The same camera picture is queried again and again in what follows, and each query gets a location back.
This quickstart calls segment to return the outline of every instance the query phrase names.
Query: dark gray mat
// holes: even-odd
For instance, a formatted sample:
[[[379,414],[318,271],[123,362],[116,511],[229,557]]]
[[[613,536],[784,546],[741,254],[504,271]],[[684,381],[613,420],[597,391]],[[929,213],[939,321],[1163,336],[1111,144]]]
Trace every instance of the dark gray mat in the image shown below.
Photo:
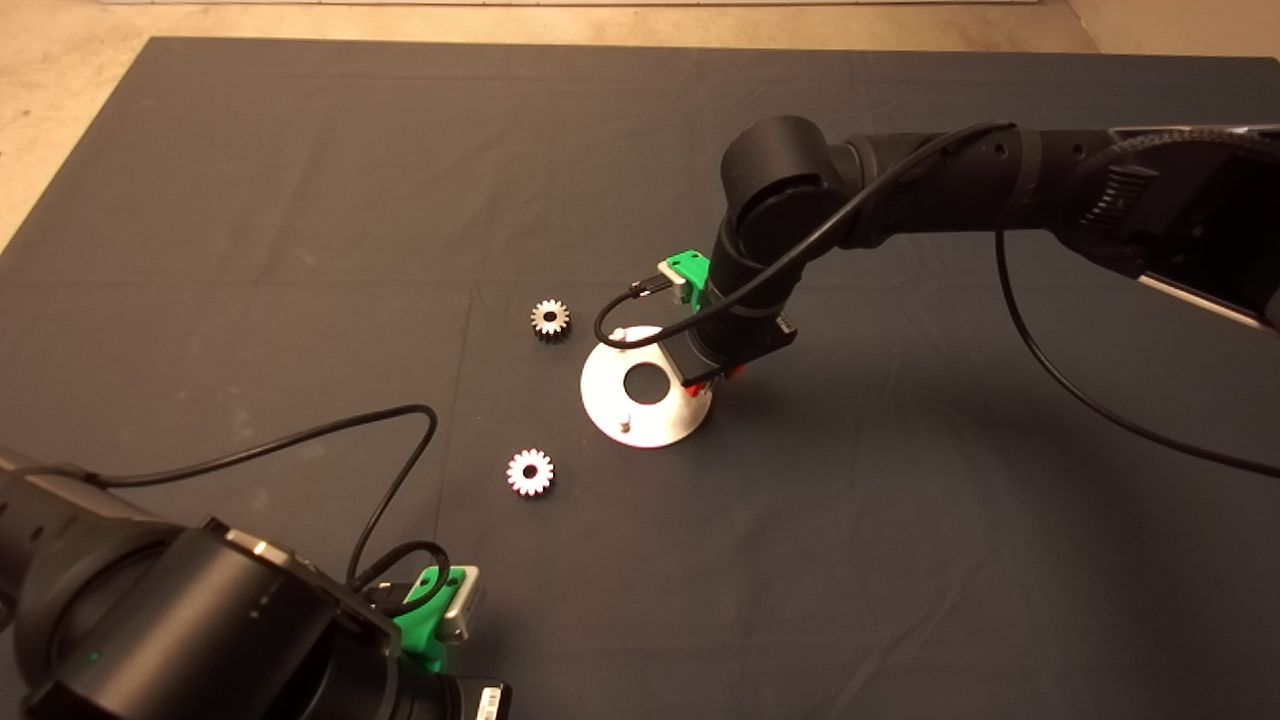
[[[156,40],[0,258],[0,443],[108,471],[410,401],[444,427],[375,550],[490,603],[456,670],[524,719],[1280,712],[1280,486],[1175,456],[1019,345],[987,237],[815,265],[790,351],[658,452],[590,425],[589,316],[710,245],[751,122],[832,137],[1280,122],[1271,60]],[[1012,238],[1043,343],[1179,437],[1280,461],[1280,343]],[[567,301],[567,345],[529,307]],[[666,322],[664,301],[623,320]],[[383,427],[133,493],[339,571],[413,442]],[[525,502],[507,459],[559,486]],[[0,717],[19,694],[9,639]]]

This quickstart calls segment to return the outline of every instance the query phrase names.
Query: gear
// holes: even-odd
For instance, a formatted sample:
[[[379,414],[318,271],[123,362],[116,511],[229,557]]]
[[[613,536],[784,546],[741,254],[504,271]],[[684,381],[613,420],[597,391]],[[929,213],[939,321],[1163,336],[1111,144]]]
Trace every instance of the gear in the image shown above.
[[[559,300],[543,300],[534,305],[529,320],[538,340],[558,341],[568,332],[568,306]]]
[[[524,497],[543,495],[554,479],[556,465],[541,450],[524,450],[507,464],[507,484]]]

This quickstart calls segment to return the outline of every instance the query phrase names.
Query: metal gear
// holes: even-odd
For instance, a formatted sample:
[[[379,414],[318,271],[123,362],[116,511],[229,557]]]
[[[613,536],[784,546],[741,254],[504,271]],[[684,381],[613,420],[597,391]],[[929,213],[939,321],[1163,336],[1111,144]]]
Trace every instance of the metal gear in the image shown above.
[[[552,487],[556,465],[538,448],[522,450],[507,464],[507,484],[524,497],[538,497]]]
[[[558,341],[568,332],[568,306],[559,300],[543,300],[534,305],[529,320],[538,340]]]

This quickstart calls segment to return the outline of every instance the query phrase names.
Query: gear hole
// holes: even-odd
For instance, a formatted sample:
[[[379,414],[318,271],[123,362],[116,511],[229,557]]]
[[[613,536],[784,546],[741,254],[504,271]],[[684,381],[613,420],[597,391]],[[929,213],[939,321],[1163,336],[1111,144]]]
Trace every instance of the gear hole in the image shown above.
[[[640,363],[627,370],[622,387],[627,391],[627,397],[640,405],[655,405],[671,392],[671,378],[653,363]]]

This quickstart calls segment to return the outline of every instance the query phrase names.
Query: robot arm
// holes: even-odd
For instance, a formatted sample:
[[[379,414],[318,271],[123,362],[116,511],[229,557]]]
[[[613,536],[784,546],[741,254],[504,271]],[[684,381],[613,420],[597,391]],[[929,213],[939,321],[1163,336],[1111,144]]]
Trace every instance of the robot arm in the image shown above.
[[[744,132],[721,165],[728,209],[705,279],[696,283],[695,309],[713,307],[759,277],[860,191],[940,137],[854,136],[832,145],[817,126],[795,117]],[[872,249],[899,233],[1028,228],[1052,232],[1112,272],[1275,329],[1276,197],[1280,127],[1037,132],[995,126],[914,165],[827,232],[803,263],[662,346],[684,384],[698,386],[795,340],[786,301],[804,264],[835,247]]]

